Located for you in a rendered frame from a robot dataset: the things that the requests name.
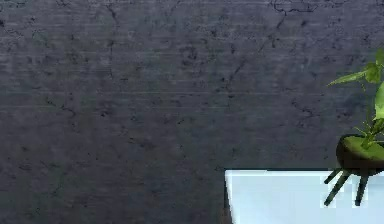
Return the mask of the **green house plant black pot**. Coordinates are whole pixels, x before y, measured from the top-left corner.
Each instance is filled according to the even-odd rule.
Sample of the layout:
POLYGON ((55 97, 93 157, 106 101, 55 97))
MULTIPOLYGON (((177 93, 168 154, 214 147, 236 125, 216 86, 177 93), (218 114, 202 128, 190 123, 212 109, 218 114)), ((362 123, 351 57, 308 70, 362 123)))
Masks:
POLYGON ((384 172, 384 140, 378 140, 377 135, 384 135, 384 49, 376 51, 375 61, 369 62, 359 72, 351 73, 329 83, 329 86, 365 80, 377 85, 373 101, 373 114, 368 114, 364 122, 365 130, 356 128, 358 134, 345 134, 339 138, 336 147, 336 157, 339 166, 324 180, 328 184, 338 173, 341 174, 336 184, 326 197, 324 205, 331 204, 335 196, 351 175, 360 177, 357 187, 355 205, 359 206, 364 196, 365 188, 370 177, 384 172))

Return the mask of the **pale blue table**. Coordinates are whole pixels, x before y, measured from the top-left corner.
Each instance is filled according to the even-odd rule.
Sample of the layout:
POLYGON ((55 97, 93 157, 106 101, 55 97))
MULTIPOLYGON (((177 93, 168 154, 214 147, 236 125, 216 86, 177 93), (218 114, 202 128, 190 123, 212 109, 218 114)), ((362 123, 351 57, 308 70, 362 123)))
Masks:
POLYGON ((227 170, 233 224, 384 224, 384 174, 368 180, 355 204, 359 178, 352 175, 333 201, 327 171, 227 170))

